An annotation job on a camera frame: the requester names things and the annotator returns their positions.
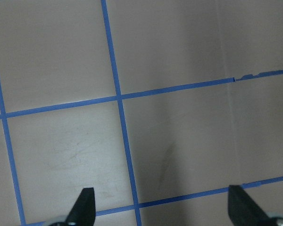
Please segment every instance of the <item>screw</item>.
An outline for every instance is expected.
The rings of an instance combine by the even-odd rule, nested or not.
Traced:
[[[283,226],[283,219],[277,219],[277,225]]]

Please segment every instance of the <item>vertical blue line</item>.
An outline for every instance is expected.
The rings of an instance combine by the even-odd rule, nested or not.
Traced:
[[[129,146],[129,140],[128,140],[126,120],[125,120],[124,106],[123,106],[121,88],[120,88],[119,78],[118,78],[118,73],[117,73],[117,64],[116,64],[115,54],[114,54],[114,49],[113,49],[113,42],[112,42],[106,0],[101,0],[101,4],[102,4],[102,11],[103,11],[103,17],[104,17],[104,23],[105,23],[105,29],[106,29],[106,36],[107,36],[107,42],[108,42],[108,49],[109,49],[114,85],[115,85],[115,90],[117,94],[118,111],[119,111],[122,133],[123,133],[123,140],[124,140],[125,154],[126,154],[126,160],[127,160],[128,172],[129,172],[129,178],[130,178],[130,184],[131,184],[136,224],[137,226],[142,226],[141,214],[140,214],[137,191],[136,191],[135,177],[134,177],[132,159],[131,159],[131,154],[130,154],[130,146]]]
[[[0,113],[1,113],[2,126],[3,126],[4,136],[5,136],[6,147],[8,151],[8,160],[9,160],[10,169],[11,169],[11,176],[13,178],[13,183],[14,183],[14,190],[15,190],[15,195],[16,195],[20,222],[21,222],[21,225],[26,225],[24,210],[23,210],[23,205],[22,205],[22,199],[21,199],[21,193],[20,193],[20,187],[19,187],[19,182],[18,182],[18,176],[17,176],[17,170],[16,170],[16,164],[15,164],[15,158],[14,158],[13,148],[12,148],[11,140],[10,140],[8,120],[6,118],[5,106],[4,106],[4,101],[3,101],[1,83],[0,83]]]

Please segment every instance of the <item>tile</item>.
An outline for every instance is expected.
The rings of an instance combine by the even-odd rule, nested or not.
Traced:
[[[283,215],[283,181],[250,188],[246,192],[265,212]]]
[[[0,225],[20,225],[8,153],[0,120]]]
[[[214,0],[107,0],[123,93],[225,78]]]
[[[136,226],[134,210],[98,216],[95,218],[94,226],[115,226],[115,225]]]
[[[244,183],[283,176],[283,75],[230,84]]]
[[[226,85],[124,101],[139,202],[241,183]]]
[[[283,0],[218,0],[227,77],[283,69]]]
[[[143,226],[232,226],[227,215],[227,193],[141,209]]]
[[[83,187],[97,211],[132,205],[116,102],[8,122],[28,223],[65,215]]]
[[[7,112],[115,95],[98,0],[0,1]]]

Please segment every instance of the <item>gray floor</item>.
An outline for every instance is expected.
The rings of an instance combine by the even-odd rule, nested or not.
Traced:
[[[96,226],[232,225],[227,193],[133,205],[283,176],[283,72],[181,86],[283,70],[283,1],[107,10],[114,55],[100,0],[0,0],[0,226],[39,226],[90,186]],[[283,214],[283,181],[247,191]]]

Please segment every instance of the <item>black object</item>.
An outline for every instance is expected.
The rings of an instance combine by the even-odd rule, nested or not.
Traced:
[[[50,226],[93,226],[95,213],[94,189],[83,188],[65,222],[56,222]]]
[[[228,215],[234,226],[283,226],[283,218],[268,217],[241,186],[229,186]]]

